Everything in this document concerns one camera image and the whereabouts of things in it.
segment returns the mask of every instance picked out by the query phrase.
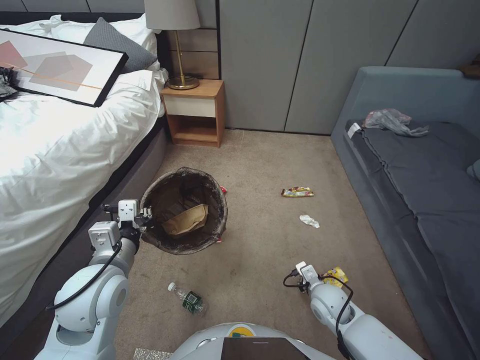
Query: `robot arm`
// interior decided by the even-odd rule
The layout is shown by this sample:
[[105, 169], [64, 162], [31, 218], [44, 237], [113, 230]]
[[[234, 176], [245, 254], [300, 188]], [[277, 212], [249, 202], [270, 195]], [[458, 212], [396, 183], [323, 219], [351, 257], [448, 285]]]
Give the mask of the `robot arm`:
[[338, 349], [344, 357], [354, 360], [422, 360], [384, 324], [349, 301], [342, 289], [323, 282], [312, 265], [302, 261], [295, 268], [302, 277], [303, 289], [310, 294], [313, 314], [337, 335]]
[[115, 330], [139, 248], [138, 207], [138, 200], [122, 200], [119, 223], [100, 221], [88, 230], [95, 252], [56, 294], [55, 318], [36, 360], [115, 359]]

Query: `snack wrapper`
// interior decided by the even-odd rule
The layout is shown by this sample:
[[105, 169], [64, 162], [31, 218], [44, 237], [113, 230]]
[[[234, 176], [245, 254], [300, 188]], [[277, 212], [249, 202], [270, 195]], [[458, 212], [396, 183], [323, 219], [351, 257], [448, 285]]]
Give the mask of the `snack wrapper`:
[[280, 195], [285, 198], [304, 198], [314, 196], [314, 193], [309, 187], [296, 186], [289, 189], [282, 189]]
[[[325, 274], [323, 274], [323, 276], [326, 276], [326, 275], [336, 277], [337, 279], [340, 279], [344, 283], [347, 283], [349, 281], [349, 278], [347, 277], [347, 275], [338, 266], [335, 266], [333, 269], [330, 269]], [[339, 287], [339, 288], [341, 288], [343, 286], [340, 281], [332, 279], [331, 277], [327, 277], [327, 278], [323, 279], [323, 282], [325, 284], [335, 285], [336, 287]]]

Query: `beige carpet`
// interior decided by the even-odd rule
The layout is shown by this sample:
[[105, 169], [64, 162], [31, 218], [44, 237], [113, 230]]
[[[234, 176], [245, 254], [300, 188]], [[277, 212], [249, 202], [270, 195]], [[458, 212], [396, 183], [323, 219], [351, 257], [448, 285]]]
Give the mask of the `beige carpet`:
[[[118, 360], [131, 360], [135, 348], [173, 352], [194, 332], [226, 322], [271, 327], [342, 359], [308, 296], [282, 286], [302, 260], [318, 271], [340, 266], [353, 301], [431, 358], [329, 137], [227, 130], [221, 148], [169, 145], [157, 175], [182, 166], [210, 173], [228, 189], [227, 230], [222, 243], [193, 255], [140, 244], [116, 332]], [[280, 196], [293, 186], [309, 186], [315, 196]], [[303, 224], [302, 214], [320, 228]], [[167, 291], [171, 281], [204, 296], [204, 318], [182, 308]]]

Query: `plastic bottle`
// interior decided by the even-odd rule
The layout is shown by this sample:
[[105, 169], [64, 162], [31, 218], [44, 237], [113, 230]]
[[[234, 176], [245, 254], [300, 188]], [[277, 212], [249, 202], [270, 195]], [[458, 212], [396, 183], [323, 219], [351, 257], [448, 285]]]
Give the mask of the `plastic bottle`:
[[174, 282], [171, 282], [170, 285], [168, 285], [168, 291], [175, 293], [180, 299], [182, 299], [182, 306], [189, 313], [203, 316], [207, 312], [207, 303], [201, 296], [193, 291], [186, 291], [181, 287], [178, 287]]

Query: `nightstand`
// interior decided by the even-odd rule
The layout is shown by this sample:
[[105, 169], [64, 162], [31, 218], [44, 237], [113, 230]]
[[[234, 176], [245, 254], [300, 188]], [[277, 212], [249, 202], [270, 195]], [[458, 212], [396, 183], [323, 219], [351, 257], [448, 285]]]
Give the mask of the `nightstand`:
[[174, 144], [220, 147], [225, 130], [223, 80], [200, 80], [189, 90], [161, 91]]

